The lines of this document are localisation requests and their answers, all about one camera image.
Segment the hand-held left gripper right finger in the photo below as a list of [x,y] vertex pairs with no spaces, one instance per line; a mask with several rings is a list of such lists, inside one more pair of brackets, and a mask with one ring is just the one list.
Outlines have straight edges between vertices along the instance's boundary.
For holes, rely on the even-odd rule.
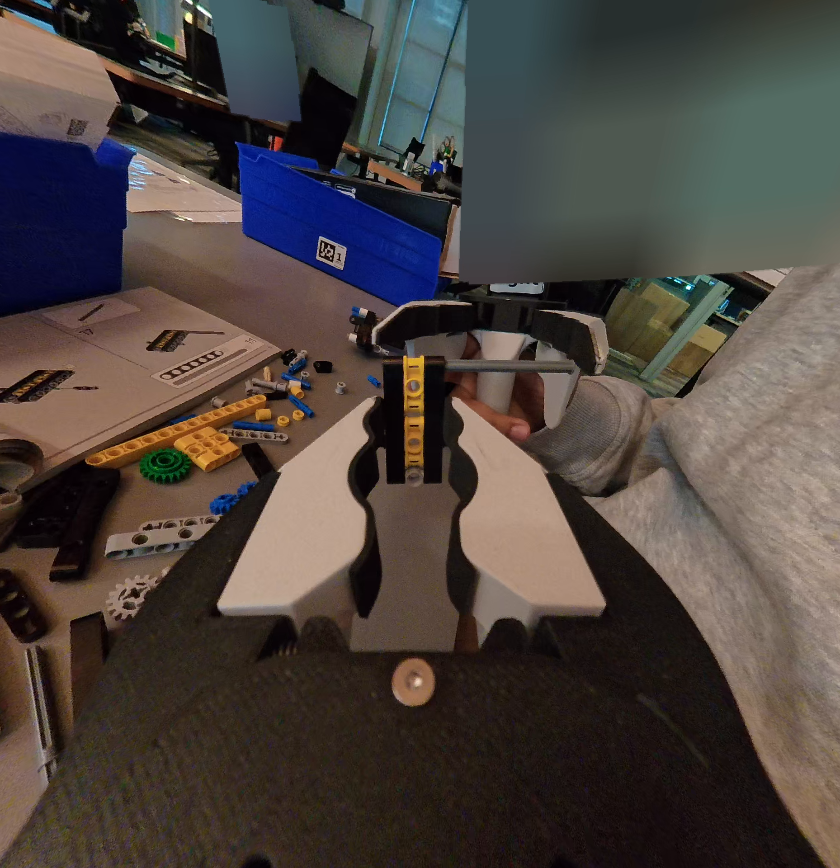
[[448,405],[448,483],[458,497],[448,543],[448,596],[483,643],[501,620],[529,635],[549,616],[606,607],[552,480],[464,401]]

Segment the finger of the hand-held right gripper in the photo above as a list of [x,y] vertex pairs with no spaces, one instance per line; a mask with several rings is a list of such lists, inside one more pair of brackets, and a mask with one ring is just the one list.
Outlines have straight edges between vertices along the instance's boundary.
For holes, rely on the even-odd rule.
[[598,375],[606,366],[607,328],[595,316],[577,311],[539,310],[534,314],[534,338],[573,362],[584,375]]
[[476,324],[475,302],[412,301],[380,320],[371,341],[393,353],[462,353]]

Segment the long grey lego axle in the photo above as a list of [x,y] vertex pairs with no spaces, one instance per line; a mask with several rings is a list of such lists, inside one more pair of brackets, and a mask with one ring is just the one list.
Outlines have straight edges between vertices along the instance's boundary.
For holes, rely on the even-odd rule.
[[537,373],[571,374],[580,373],[577,365],[570,360],[489,360],[489,359],[450,359],[444,368],[453,373]]

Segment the black and yellow lego assembly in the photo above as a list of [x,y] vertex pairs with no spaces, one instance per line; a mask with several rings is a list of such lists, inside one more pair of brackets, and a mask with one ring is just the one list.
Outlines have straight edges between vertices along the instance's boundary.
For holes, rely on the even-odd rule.
[[445,358],[387,359],[382,364],[386,480],[443,481]]

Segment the blue lego gear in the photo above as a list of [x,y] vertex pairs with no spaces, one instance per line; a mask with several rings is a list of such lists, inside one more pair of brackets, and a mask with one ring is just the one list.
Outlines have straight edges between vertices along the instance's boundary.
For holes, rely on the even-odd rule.
[[257,486],[257,484],[258,481],[247,481],[242,483],[235,492],[217,495],[209,503],[210,514],[217,516],[226,515],[241,500],[243,500]]

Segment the light grey lego liftarm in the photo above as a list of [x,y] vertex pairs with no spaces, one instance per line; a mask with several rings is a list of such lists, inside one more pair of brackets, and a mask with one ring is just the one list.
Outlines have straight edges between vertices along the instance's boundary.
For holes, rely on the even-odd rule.
[[185,551],[220,519],[219,515],[199,515],[150,521],[134,531],[111,535],[105,544],[104,557],[123,560]]

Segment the green lego gear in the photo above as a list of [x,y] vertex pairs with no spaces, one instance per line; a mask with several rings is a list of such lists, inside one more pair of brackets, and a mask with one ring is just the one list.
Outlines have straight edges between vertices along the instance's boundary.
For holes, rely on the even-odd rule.
[[156,484],[176,484],[185,479],[193,465],[187,453],[173,447],[154,450],[142,456],[139,463],[141,476]]

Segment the light grey lego gear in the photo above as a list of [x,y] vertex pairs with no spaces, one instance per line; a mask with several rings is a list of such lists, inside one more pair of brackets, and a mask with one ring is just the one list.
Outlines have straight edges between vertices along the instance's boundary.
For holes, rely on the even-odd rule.
[[165,569],[154,574],[131,576],[117,584],[107,597],[106,609],[110,617],[118,623],[132,620],[168,572]]

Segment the open lego instruction booklet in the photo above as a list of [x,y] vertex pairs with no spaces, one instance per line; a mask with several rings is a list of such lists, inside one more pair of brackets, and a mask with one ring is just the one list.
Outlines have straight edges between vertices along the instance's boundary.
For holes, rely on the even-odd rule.
[[155,288],[0,319],[0,493],[178,417],[279,351]]

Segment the person's right hand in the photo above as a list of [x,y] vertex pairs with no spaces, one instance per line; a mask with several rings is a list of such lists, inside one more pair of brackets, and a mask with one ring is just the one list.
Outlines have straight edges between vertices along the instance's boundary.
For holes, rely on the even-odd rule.
[[538,373],[458,373],[448,371],[450,395],[462,400],[514,443],[545,426],[544,383]]

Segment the stack of cardboard boxes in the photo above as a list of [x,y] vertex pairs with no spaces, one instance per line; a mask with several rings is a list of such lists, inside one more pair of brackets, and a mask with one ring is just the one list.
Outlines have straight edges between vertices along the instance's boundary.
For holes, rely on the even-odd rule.
[[605,318],[609,346],[645,383],[686,381],[727,341],[710,319],[731,287],[715,277],[633,278],[616,295]]

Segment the black cardboard box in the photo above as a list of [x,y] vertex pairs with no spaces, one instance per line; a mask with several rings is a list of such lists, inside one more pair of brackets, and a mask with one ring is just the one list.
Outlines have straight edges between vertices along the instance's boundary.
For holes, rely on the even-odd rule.
[[393,184],[346,177],[320,169],[297,170],[340,192],[352,193],[357,201],[431,234],[446,246],[450,215],[455,205],[451,197],[439,193],[414,192]]

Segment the person's grey sweatshirt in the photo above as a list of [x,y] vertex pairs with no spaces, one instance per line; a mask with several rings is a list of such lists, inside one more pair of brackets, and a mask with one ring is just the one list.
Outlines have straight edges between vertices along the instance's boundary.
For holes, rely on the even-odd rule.
[[840,866],[840,264],[789,272],[699,384],[626,421],[599,512],[715,653],[774,785]]

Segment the wooden background desk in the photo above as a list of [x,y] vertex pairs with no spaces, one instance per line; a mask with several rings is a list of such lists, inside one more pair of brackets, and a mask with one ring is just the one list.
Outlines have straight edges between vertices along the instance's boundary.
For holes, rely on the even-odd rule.
[[107,71],[109,75],[118,77],[122,79],[122,81],[139,88],[167,95],[182,103],[198,105],[210,111],[219,112],[221,114],[230,114],[231,116],[239,117],[247,121],[253,121],[263,125],[264,127],[277,131],[279,135],[284,135],[289,128],[289,123],[287,122],[272,122],[265,119],[250,118],[242,114],[235,114],[231,112],[227,101],[224,99],[198,93],[197,91],[191,90],[181,84],[168,83],[143,71],[138,71],[101,55],[97,55],[97,57],[99,58],[104,70]]

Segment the stack of white instruction sheets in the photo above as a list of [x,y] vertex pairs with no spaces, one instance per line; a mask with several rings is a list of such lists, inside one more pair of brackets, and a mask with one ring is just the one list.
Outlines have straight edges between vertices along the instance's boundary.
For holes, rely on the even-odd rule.
[[0,16],[0,133],[96,151],[118,103],[94,52]]

